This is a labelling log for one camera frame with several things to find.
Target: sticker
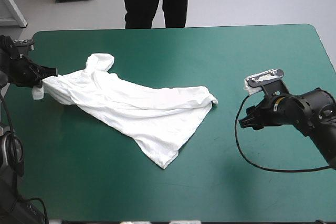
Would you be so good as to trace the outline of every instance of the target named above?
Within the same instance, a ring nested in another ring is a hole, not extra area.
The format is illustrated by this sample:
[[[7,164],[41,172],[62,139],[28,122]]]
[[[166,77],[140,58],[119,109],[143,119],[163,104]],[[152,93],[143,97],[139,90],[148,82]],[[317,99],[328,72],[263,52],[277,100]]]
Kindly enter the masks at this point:
[[[278,111],[278,105],[279,105],[280,101],[281,101],[283,98],[284,98],[284,97],[281,97],[281,98],[279,98],[279,99],[275,102],[274,107],[273,107],[273,111],[274,111],[274,112],[277,112],[277,111]]]

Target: black cable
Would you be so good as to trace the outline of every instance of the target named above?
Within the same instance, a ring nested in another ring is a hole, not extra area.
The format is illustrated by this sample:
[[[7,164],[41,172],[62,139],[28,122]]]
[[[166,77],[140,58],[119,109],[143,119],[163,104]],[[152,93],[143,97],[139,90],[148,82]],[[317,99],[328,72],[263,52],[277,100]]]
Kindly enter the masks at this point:
[[[13,149],[13,152],[14,152],[14,175],[15,178],[13,177],[13,189],[15,191],[15,194],[16,196],[18,196],[18,190],[17,190],[17,179],[16,179],[16,169],[17,169],[17,153],[16,153],[16,141],[15,141],[15,133],[14,133],[14,128],[13,128],[13,123],[12,123],[12,119],[10,117],[10,114],[9,114],[9,110],[8,110],[8,107],[7,107],[7,104],[5,102],[5,99],[3,98],[2,94],[1,94],[1,89],[0,89],[0,100],[1,100],[1,104],[2,106],[4,107],[5,109],[5,112],[6,112],[6,116],[7,116],[7,120],[8,120],[8,123],[9,123],[9,140],[11,142],[11,145],[12,145],[12,149]]]
[[[318,167],[318,168],[314,168],[314,169],[299,169],[299,170],[284,170],[284,169],[272,169],[272,168],[266,168],[266,167],[262,167],[260,165],[257,165],[255,163],[253,163],[252,161],[250,161],[245,154],[243,153],[242,149],[240,148],[240,144],[238,141],[238,133],[237,133],[237,123],[238,123],[238,118],[240,115],[240,112],[246,102],[246,100],[249,98],[249,96],[245,97],[239,107],[237,116],[236,116],[236,120],[235,120],[235,138],[236,138],[236,144],[237,144],[237,148],[239,150],[239,153],[241,154],[241,156],[243,157],[243,159],[245,159],[246,162],[248,162],[250,165],[253,165],[261,170],[266,170],[268,172],[276,172],[276,173],[309,173],[309,172],[318,172],[320,170],[326,170],[326,169],[335,169],[336,166],[323,166],[323,167]]]
[[[44,202],[43,202],[42,199],[34,197],[34,198],[30,198],[30,199],[19,199],[18,202],[20,202],[20,203],[26,203],[26,202],[30,202],[30,201],[33,201],[33,200],[38,200],[41,203],[41,205],[43,207],[43,212],[44,212],[45,224],[49,224],[49,219],[48,219],[48,216],[47,216],[46,205],[44,204]]]

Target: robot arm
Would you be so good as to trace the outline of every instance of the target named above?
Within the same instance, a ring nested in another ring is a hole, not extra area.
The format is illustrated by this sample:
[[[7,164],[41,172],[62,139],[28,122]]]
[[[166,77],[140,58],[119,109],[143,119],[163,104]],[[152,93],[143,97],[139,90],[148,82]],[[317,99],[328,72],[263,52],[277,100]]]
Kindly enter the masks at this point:
[[[8,83],[32,88],[41,85],[46,77],[57,76],[56,68],[40,66],[29,59],[33,44],[33,40],[12,41],[0,36],[0,89]],[[8,121],[9,127],[0,123],[0,223],[48,224],[43,201],[23,199],[17,191],[17,181],[24,175],[23,146]],[[41,201],[44,213],[30,203],[32,200]]]
[[[249,94],[264,92],[264,99],[246,110],[239,120],[242,128],[293,125],[309,136],[330,166],[336,165],[336,103],[331,94],[317,88],[292,95],[282,82],[284,72],[272,69],[245,79]]]
[[[40,66],[28,57],[33,44],[33,40],[14,42],[10,37],[0,36],[0,88],[8,82],[32,88],[40,86],[44,78],[57,76],[56,68]]]

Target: white top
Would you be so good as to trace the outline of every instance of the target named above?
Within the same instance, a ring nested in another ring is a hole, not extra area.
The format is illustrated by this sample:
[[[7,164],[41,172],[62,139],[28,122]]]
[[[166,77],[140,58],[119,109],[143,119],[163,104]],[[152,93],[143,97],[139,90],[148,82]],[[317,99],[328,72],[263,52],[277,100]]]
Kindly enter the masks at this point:
[[[206,87],[152,89],[121,80],[107,72],[113,63],[112,55],[93,54],[84,70],[44,79],[43,88],[33,88],[33,98],[42,99],[45,92],[64,105],[77,105],[133,138],[144,154],[165,169],[212,102],[218,101]]]

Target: white cloth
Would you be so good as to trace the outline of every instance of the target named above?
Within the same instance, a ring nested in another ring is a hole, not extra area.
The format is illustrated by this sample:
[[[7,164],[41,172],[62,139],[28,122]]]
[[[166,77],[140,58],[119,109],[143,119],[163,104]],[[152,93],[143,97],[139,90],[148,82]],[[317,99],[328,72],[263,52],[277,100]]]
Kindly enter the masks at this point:
[[[218,101],[206,87],[152,89],[121,80],[107,72],[113,63],[112,55],[92,54],[84,70],[44,79],[33,98],[49,93],[64,105],[76,104],[133,138],[165,169]]]

